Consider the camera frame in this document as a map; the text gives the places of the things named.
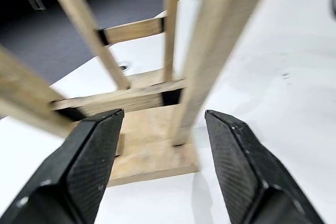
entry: wooden leg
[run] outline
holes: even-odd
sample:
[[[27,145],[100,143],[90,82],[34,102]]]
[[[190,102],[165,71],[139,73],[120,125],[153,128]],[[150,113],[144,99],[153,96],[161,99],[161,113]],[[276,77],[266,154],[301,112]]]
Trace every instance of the wooden leg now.
[[[117,145],[117,150],[116,150],[116,157],[122,155],[124,151],[124,146],[125,146],[125,134],[121,133],[119,134],[119,139],[118,139],[118,145]]]
[[[186,88],[173,112],[173,146],[188,139],[202,104],[258,1],[203,0],[184,70]]]
[[[0,114],[66,137],[72,122],[50,110],[50,103],[63,97],[1,46],[0,62]]]
[[[165,49],[164,49],[163,81],[171,81],[173,79],[176,10],[177,10],[177,2],[179,0],[164,0],[164,1],[167,14],[164,23]]]
[[[98,25],[85,0],[58,0],[72,23],[81,32],[93,54],[98,55],[119,89],[128,89],[130,84],[114,60],[109,48],[100,40]]]

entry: wooden crossbar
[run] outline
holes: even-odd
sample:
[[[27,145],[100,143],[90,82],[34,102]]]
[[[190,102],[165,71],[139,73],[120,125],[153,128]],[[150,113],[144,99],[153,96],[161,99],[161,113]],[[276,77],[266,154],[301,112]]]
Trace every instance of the wooden crossbar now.
[[[109,44],[113,45],[131,39],[139,39],[164,32],[164,19],[150,18],[132,22],[121,26],[104,29],[104,34]]]
[[[51,105],[51,109],[63,110],[66,108],[78,108],[85,115],[94,115],[103,111],[119,108],[124,109],[125,112],[145,110],[167,104],[172,105],[172,102],[167,98],[169,94],[165,92],[178,91],[184,87],[184,80],[162,82],[143,88],[64,99],[54,102]]]

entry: wooden plank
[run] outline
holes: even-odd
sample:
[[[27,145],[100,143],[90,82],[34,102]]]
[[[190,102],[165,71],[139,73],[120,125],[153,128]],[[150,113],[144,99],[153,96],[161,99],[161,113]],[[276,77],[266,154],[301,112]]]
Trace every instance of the wooden plank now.
[[[116,44],[122,41],[139,39],[164,32],[162,27],[164,17],[150,18],[121,26],[106,28],[104,30],[107,41]]]
[[[164,48],[163,81],[171,81],[173,79],[177,1],[179,0],[164,0],[165,9],[167,13],[164,22],[165,48]]]
[[[187,55],[181,104],[170,128],[172,145],[184,144],[230,52],[259,0],[203,0]]]
[[[50,110],[64,99],[49,84],[0,46],[0,114],[9,115],[52,134],[66,137],[73,124]]]
[[[145,110],[164,105],[162,92],[177,90],[184,87],[184,80],[162,82],[143,88],[119,90],[88,97],[65,99],[54,102],[51,108],[53,110],[79,108],[80,111],[86,115],[94,115],[103,111],[118,108],[123,108],[125,112]]]
[[[116,157],[122,155],[122,153],[124,152],[124,146],[125,146],[125,134],[120,132],[117,144],[117,150],[115,151]]]
[[[98,25],[94,20],[85,0],[58,0],[63,10],[68,15],[74,26],[86,40],[92,53],[98,55],[103,62],[110,76],[114,79],[119,89],[128,89],[130,84],[123,75],[118,64],[114,60],[108,46],[101,42],[97,29]]]
[[[157,70],[133,76],[132,86],[146,87],[162,80]],[[198,171],[193,141],[172,147],[167,138],[173,106],[159,107],[125,114],[121,132],[124,149],[114,160],[108,186],[176,176]]]

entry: white table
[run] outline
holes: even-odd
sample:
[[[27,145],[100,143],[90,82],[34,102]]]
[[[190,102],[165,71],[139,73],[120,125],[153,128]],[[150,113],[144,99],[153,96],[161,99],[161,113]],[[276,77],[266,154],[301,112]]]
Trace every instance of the white table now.
[[[174,67],[181,73],[202,0],[181,0]],[[336,22],[329,0],[262,0],[204,108],[246,121],[291,172],[326,223],[336,220]],[[163,65],[163,35],[116,44],[128,74]],[[68,97],[116,87],[97,58],[53,88]],[[96,223],[229,223],[202,111],[195,124],[201,172],[108,188]],[[62,139],[0,121],[0,212]]]

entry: gray floor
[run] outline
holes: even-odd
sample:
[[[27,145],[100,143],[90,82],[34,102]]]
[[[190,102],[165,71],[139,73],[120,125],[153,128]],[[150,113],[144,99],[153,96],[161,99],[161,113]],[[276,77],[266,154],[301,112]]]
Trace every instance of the gray floor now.
[[[101,28],[154,17],[162,1],[88,0]],[[0,27],[0,44],[50,83],[93,57],[58,5]]]

